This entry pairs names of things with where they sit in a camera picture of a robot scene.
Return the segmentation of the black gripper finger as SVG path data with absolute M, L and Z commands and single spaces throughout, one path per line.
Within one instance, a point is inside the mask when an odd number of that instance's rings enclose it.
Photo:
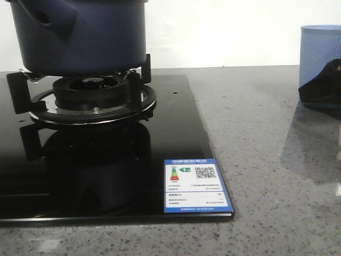
M 340 107 L 340 59 L 328 62 L 321 73 L 298 89 L 301 103 L 314 108 Z

